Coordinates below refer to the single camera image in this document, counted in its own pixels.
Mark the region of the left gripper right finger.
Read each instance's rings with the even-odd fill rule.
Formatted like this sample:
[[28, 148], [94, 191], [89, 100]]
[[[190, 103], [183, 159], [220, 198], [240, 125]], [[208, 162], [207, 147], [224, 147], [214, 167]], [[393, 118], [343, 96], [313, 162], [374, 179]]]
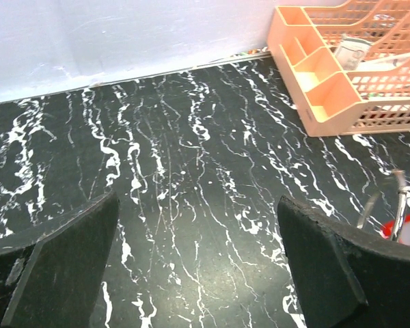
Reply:
[[286, 195], [277, 221], [308, 327], [410, 327], [410, 246]]

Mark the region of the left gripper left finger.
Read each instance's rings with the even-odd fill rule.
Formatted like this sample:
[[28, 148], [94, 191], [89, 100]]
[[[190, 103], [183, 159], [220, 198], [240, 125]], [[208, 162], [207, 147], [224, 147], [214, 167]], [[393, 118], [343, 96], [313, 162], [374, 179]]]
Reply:
[[0, 240], [0, 327], [88, 327], [120, 201], [104, 193]]

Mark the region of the large silver keyring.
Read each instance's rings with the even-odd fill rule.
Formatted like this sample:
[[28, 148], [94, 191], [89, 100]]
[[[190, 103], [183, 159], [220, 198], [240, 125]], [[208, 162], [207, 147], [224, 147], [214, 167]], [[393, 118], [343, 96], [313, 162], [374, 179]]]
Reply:
[[[395, 219], [393, 220], [392, 227], [390, 229], [390, 234], [384, 233], [391, 241], [400, 242], [400, 234], [402, 232], [403, 226], [407, 221], [407, 200], [410, 199], [410, 186], [407, 184], [405, 173], [400, 169], [393, 169], [389, 176], [394, 176], [398, 184], [397, 195], [398, 195], [398, 208], [396, 211]], [[360, 215], [357, 228], [362, 230], [372, 213], [374, 205], [376, 204], [381, 192], [377, 191], [370, 196], [369, 200], [364, 206], [363, 213]]]

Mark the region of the orange plastic file organizer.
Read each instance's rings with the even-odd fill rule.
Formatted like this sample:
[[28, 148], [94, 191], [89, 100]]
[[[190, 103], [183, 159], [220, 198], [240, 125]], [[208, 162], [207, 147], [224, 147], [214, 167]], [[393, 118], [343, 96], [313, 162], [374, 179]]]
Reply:
[[410, 131], [410, 1], [280, 5], [267, 45], [309, 136]]

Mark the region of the white papers in organizer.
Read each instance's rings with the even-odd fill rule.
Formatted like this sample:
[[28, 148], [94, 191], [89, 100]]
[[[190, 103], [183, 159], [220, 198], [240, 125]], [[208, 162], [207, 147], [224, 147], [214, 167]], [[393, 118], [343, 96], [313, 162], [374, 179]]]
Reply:
[[399, 67], [400, 65], [406, 63], [409, 59], [410, 52], [369, 61], [362, 61], [358, 64], [356, 71], [387, 71]]

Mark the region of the small box in organizer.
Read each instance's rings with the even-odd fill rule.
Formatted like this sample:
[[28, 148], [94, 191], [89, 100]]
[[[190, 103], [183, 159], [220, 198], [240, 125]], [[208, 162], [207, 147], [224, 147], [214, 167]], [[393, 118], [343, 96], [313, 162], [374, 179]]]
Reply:
[[355, 70], [371, 47], [372, 42], [344, 33], [333, 55], [344, 70]]

